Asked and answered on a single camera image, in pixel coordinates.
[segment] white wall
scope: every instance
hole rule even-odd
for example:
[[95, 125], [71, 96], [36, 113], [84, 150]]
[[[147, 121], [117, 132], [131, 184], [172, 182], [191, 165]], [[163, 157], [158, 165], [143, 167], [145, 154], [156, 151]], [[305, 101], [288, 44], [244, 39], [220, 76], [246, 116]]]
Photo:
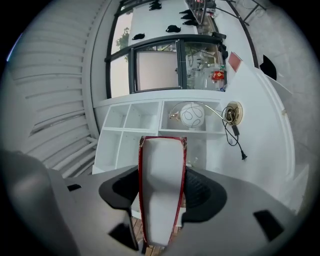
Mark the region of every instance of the white wall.
[[[175, 34], [166, 32], [169, 25], [181, 27], [179, 34], [197, 34], [195, 26], [182, 25], [186, 19], [181, 19], [184, 14], [179, 14], [179, 12], [188, 9], [184, 0], [162, 0], [161, 3], [162, 9], [160, 10], [149, 11], [149, 3], [133, 9], [129, 45]], [[136, 34], [140, 33], [145, 33], [144, 39], [132, 40]]]
[[97, 30], [110, 2], [52, 1], [23, 32], [1, 81], [2, 147], [52, 168], [88, 145], [87, 137], [99, 137], [90, 73]]
[[139, 90], [178, 87], [177, 54], [169, 51], [146, 51], [137, 55]]

